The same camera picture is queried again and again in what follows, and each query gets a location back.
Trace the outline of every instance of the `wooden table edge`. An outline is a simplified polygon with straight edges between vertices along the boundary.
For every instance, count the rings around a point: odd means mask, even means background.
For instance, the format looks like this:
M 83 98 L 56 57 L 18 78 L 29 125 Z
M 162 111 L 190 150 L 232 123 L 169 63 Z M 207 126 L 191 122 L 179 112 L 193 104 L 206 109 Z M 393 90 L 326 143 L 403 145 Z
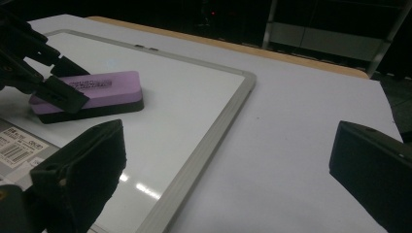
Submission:
M 369 79 L 366 73 L 361 70 L 339 66 L 339 65 L 335 65 L 331 63 L 322 62 L 322 61 L 311 60 L 311 59 L 288 55 L 288 54 L 282 54 L 279 52 L 274 52 L 274 51 L 269 51 L 269 50 L 261 50 L 261 49 L 236 45 L 236 44 L 232 44 L 228 42 L 193 36 L 193 35 L 189 35 L 185 33 L 169 31 L 169 30 L 164 30 L 160 28 L 154 28 L 150 26 L 121 21 L 121 20 L 112 19 L 108 17 L 87 17 L 87 19 L 104 22 L 108 24 L 113 24 L 117 26 L 122 26 L 122 27 L 130 28 L 130 29 L 139 30 L 139 31 L 150 32 L 150 33 L 154 33 L 154 34 L 158 34 L 162 36 L 169 36 L 169 37 L 174 37 L 174 38 L 192 41 L 196 43 L 201 43 L 201 44 L 214 46 L 214 47 L 218 47 L 222 49 L 235 50 L 235 51 L 257 55 L 257 56 L 261 56 L 265 58 L 285 61 L 285 62 L 289 62 L 292 64 L 302 65 L 302 66 L 311 67 L 311 68 L 324 70 L 324 71 L 329 71 L 329 72 L 333 72 L 333 73 L 337 73 L 341 75 L 347 75 L 347 76 L 352 76 L 352 77 L 357 77 L 357 78 L 362 78 L 362 79 Z

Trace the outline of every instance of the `white label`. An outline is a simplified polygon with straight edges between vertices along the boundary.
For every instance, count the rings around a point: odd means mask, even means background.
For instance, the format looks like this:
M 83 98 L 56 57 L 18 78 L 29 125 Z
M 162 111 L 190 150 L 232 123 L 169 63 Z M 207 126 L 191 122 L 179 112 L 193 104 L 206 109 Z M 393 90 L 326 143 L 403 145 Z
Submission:
M 31 159 L 31 161 L 29 163 L 32 167 L 35 167 L 35 166 L 39 165 L 40 163 L 42 163 L 43 161 L 45 161 L 45 159 L 40 158 L 40 157 L 35 157 L 35 158 Z
M 0 132 L 0 161 L 11 168 L 47 147 L 47 144 L 15 127 Z

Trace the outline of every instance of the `white table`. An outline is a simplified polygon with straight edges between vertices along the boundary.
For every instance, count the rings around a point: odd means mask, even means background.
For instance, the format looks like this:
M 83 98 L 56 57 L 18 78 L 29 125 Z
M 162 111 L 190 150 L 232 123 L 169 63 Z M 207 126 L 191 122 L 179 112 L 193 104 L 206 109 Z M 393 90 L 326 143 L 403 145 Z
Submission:
M 71 16 L 31 22 L 218 63 L 257 85 L 171 232 L 385 232 L 328 173 L 339 120 L 398 140 L 375 81 Z

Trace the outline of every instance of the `whiteboard eraser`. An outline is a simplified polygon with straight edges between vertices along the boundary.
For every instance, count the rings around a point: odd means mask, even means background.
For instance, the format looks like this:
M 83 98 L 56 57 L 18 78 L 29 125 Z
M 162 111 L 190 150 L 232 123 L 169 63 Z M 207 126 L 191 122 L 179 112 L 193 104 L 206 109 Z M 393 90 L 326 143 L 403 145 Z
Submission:
M 43 123 L 138 112 L 144 108 L 139 73 L 136 71 L 60 79 L 82 92 L 89 100 L 80 111 L 69 114 L 32 95 L 29 104 Z

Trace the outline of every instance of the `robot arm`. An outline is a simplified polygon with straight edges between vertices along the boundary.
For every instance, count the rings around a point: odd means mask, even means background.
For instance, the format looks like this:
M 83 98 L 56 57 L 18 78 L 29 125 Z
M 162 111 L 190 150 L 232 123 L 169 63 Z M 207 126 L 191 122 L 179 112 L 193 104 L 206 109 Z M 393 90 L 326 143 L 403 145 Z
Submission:
M 89 72 L 46 45 L 48 38 L 30 24 L 0 8 L 0 90 L 12 86 L 25 94 L 35 94 L 67 113 L 74 114 L 88 101 L 80 91 L 58 77 L 89 75 Z M 53 66 L 44 77 L 23 59 L 29 57 Z

